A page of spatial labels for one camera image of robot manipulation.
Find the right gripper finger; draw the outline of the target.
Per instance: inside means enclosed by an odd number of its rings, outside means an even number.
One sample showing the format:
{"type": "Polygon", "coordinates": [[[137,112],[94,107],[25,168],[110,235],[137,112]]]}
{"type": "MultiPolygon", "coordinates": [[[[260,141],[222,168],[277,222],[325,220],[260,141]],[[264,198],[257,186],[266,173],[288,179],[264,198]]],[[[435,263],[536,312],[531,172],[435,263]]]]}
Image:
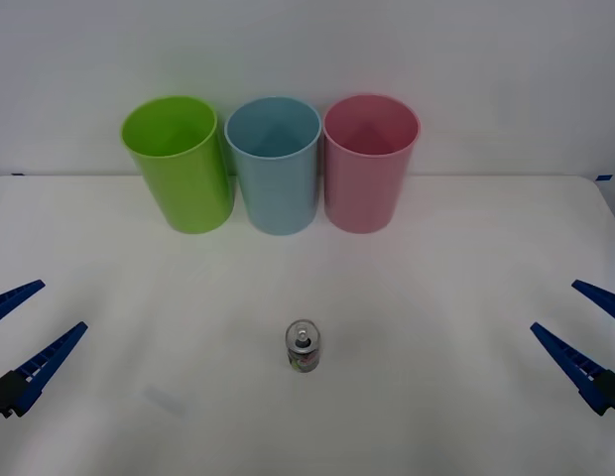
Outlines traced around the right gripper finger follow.
{"type": "Polygon", "coordinates": [[[615,373],[569,346],[539,323],[531,330],[542,346],[578,390],[580,396],[600,416],[615,411],[615,373]]]}
{"type": "Polygon", "coordinates": [[[615,319],[615,294],[581,280],[571,286],[615,319]]]}

